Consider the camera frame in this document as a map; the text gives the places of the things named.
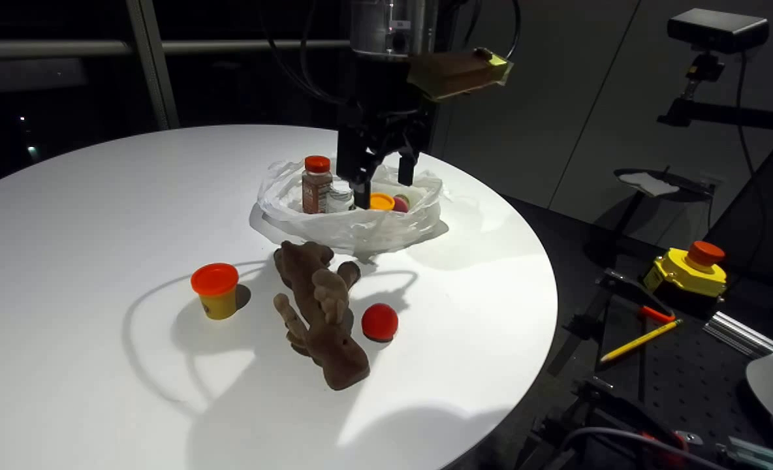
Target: white round table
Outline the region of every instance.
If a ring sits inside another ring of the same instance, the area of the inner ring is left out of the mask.
[[[334,130],[216,126],[89,147],[0,181],[0,468],[442,468],[535,382],[556,330],[548,257],[522,216],[434,157],[449,229],[381,254],[353,312],[392,344],[332,391],[293,353],[277,248],[249,216],[264,169],[334,154]],[[250,304],[206,322],[187,275],[233,261]]]

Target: yellow cup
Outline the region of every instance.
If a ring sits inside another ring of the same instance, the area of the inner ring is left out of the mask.
[[[190,278],[208,319],[230,319],[238,312],[238,270],[233,263],[206,263]]]

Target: spice jar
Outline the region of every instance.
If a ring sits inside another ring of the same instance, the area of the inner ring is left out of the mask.
[[[325,197],[332,185],[332,163],[330,157],[311,154],[305,157],[305,173],[302,173],[302,211],[318,215],[325,211]]]

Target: brown plush toy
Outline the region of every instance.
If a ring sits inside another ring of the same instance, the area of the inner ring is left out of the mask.
[[[347,390],[368,376],[368,359],[351,338],[353,312],[347,289],[361,279],[353,261],[330,271],[334,250],[318,244],[281,244],[274,263],[281,282],[293,289],[301,313],[293,312],[288,295],[277,295],[274,305],[288,327],[289,348],[311,355],[325,369],[332,390]]]

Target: orange cap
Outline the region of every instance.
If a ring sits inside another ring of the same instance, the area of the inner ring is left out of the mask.
[[[200,297],[224,295],[234,289],[238,270],[233,263],[206,263],[198,271],[194,271],[190,285]]]
[[[395,199],[390,194],[372,194],[368,197],[368,210],[392,211],[392,207],[395,207]]]
[[[305,157],[305,169],[308,173],[330,173],[332,169],[332,159],[321,157],[321,154],[308,154]]]
[[[727,259],[727,250],[707,240],[695,240],[690,248],[690,261],[699,266],[721,263]]]

